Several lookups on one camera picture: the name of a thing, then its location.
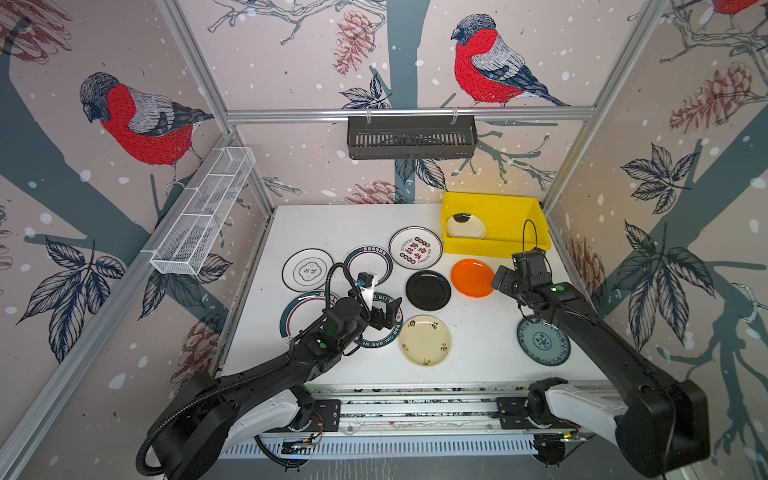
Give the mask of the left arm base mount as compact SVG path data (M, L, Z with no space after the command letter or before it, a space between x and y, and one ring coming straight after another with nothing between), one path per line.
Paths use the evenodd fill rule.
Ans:
M297 416L283 430L295 433L334 433L339 430L340 418L340 400L316 400L310 406L301 406Z

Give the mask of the white plate green rim lettered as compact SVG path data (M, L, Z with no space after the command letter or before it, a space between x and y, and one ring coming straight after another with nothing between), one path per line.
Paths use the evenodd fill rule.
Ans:
M388 294L375 292L373 297L373 306L380 308L383 312L386 312L386 306L393 300L394 298ZM376 330L373 327L368 327L363 332L363 334L355 340L355 343L366 349L383 348L397 340L402 328L403 311L401 308L399 308L396 313L395 323L392 328Z

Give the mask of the yellow plastic bin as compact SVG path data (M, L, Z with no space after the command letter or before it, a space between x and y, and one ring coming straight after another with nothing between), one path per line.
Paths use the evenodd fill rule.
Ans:
M447 219L459 213L479 217L486 226L484 239L453 238ZM509 258L535 247L552 247L549 226L539 202L530 197L450 192L441 208L444 251L450 254Z

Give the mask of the white plate red green rim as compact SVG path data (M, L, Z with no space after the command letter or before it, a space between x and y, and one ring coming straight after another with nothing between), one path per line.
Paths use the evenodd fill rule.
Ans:
M280 336L289 342L316 321L326 307L325 292L304 292L294 298L283 310L279 321Z

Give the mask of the cream plate flower dots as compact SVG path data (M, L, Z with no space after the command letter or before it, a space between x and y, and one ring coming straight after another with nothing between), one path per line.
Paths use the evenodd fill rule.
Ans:
M452 337L448 327L439 319L417 315L404 322L399 345L410 363L434 367L448 357L452 350Z

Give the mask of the cream plate black spot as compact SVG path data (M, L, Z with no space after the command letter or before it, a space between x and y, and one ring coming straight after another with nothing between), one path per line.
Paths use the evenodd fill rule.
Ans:
M453 238L484 239L487 229L479 217L469 213L459 213L447 219L446 232Z

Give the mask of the white plate red characters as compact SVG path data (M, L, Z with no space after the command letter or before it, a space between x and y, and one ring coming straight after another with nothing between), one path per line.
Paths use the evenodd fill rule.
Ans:
M443 254L440 237L421 226L408 226L390 238L388 250L393 261L409 270L424 270L435 266Z

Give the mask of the orange plate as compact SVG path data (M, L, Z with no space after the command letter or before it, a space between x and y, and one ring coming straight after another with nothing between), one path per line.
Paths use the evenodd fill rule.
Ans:
M475 259L457 262L451 271L451 282L458 292L471 298L484 298L493 291L494 271Z

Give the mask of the blue green patterned plate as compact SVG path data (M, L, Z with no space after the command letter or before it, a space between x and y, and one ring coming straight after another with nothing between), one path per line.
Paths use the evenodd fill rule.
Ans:
M540 317L524 317L517 326L517 339L524 353L540 365L560 366L571 355L569 337Z

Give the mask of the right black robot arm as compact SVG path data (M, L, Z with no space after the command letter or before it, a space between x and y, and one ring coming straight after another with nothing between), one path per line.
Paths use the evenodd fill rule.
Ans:
M621 397L606 401L553 377L530 385L530 419L587 428L615 445L647 478L707 459L711 445L705 392L644 358L599 318L573 285L553 282L543 250L521 252L512 259L512 267L496 270L492 288L565 333Z

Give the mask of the aluminium rail frame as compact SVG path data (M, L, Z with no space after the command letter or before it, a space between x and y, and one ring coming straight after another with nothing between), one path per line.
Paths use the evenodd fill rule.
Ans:
M526 397L533 413L552 416L575 427L575 430L566 431L510 431L543 434L585 428L608 436L614 435L632 408L648 415L651 408L663 404L666 399L663 393L644 386L627 399L612 401L591 390L565 384L559 378L535 382L527 390L512 395L486 391L482 398L467 399L461 392L426 392L419 396L410 392L395 392L372 398L337 399L341 401L339 430L343 429L345 422L353 425L379 422L392 424L396 428L414 428L419 423L427 423L434 428L438 423L445 422L454 428L464 417L496 420L501 429L499 420L494 417L497 397ZM317 398L304 386L286 390L237 420L227 438L233 438L237 432L248 436L283 429L297 416L301 406L310 406L316 400L330 399Z

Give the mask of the white plate black cloud outline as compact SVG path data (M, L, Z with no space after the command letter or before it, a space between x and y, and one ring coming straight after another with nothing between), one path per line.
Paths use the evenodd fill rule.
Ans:
M332 256L325 250L306 248L289 257L282 268L283 284L295 292L320 289L333 265Z

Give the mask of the white plate green rim upper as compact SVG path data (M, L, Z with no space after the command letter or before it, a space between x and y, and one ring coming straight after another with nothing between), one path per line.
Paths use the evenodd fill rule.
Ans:
M389 252L377 245L362 245L350 251L344 264L353 277L359 273L370 273L376 279L376 285L383 285L391 276L394 261Z

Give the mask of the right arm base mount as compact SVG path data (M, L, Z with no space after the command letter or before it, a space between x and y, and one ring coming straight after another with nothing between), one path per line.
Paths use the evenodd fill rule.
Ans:
M526 397L497 397L494 415L502 430L575 430L568 422L533 413Z

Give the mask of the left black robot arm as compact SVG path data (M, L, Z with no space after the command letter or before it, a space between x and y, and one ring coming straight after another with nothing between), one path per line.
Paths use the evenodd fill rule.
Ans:
M149 428L136 455L136 470L146 477L200 478L218 459L237 420L329 371L366 328L392 327L401 303L396 298L381 310L343 297L276 358L218 379L207 372L195 375Z

